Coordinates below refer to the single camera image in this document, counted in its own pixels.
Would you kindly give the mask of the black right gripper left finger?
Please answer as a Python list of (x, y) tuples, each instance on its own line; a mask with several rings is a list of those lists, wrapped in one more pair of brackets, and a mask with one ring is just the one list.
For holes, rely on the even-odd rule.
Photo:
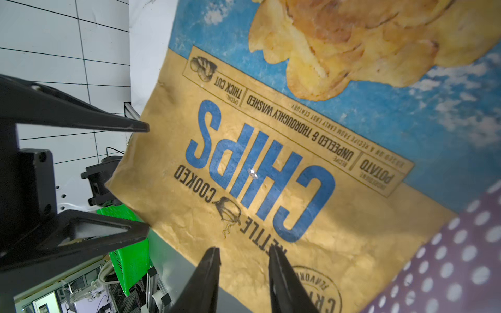
[(170, 312), (216, 312), (220, 266), (220, 249), (207, 249)]

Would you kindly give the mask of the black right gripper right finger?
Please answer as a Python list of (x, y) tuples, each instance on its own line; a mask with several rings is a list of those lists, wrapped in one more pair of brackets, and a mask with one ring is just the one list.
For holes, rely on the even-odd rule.
[(317, 308), (297, 278), (285, 253), (278, 246), (271, 246), (269, 257), (268, 271), (272, 313), (317, 313)]

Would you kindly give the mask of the blue kettle cooked chips bag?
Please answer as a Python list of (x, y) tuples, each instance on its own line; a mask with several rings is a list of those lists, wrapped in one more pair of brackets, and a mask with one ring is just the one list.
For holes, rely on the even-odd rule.
[(499, 1), (180, 1), (108, 188), (271, 310), (278, 246), (320, 312), (364, 312), (500, 182)]

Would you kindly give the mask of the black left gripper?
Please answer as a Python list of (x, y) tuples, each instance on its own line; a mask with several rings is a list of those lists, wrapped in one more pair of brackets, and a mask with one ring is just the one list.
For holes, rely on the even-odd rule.
[(148, 123), (6, 75), (1, 119), (1, 250), (14, 246), (1, 257), (2, 272), (65, 271), (147, 238), (150, 227), (143, 222), (77, 210), (57, 215), (53, 154), (19, 148), (15, 123), (132, 133), (149, 132)]

